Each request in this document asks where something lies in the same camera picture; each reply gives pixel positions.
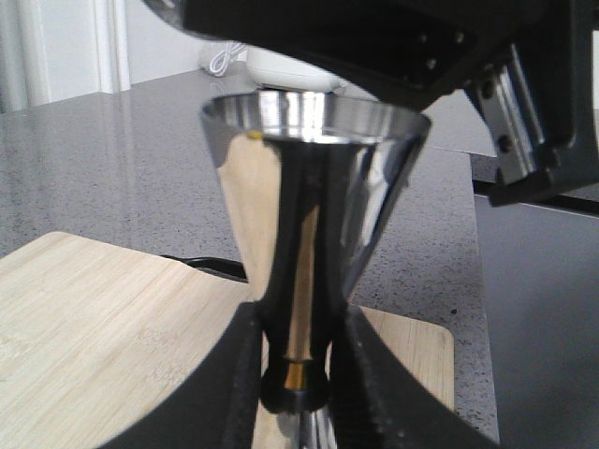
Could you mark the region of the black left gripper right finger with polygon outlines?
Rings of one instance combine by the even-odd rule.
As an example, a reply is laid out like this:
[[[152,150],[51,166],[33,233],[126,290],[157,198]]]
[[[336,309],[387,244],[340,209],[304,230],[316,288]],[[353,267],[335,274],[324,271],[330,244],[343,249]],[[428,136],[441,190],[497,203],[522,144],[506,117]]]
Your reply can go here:
[[[339,448],[496,448],[431,394],[351,306],[334,335],[329,409]]]

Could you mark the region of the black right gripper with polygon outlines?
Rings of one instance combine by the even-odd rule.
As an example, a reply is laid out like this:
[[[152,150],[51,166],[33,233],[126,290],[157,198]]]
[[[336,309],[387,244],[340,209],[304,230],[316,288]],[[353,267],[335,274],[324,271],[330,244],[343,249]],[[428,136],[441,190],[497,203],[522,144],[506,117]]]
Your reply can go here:
[[[494,138],[495,206],[596,183],[593,1],[185,1],[183,28],[423,110],[465,91]]]

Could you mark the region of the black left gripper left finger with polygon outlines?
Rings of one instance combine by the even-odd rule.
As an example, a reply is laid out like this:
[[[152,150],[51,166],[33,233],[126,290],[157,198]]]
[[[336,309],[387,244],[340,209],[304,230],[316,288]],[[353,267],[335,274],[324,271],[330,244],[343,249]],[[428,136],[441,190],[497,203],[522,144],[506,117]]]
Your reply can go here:
[[[250,448],[262,356],[256,305],[242,303],[222,337],[159,406],[105,448]]]

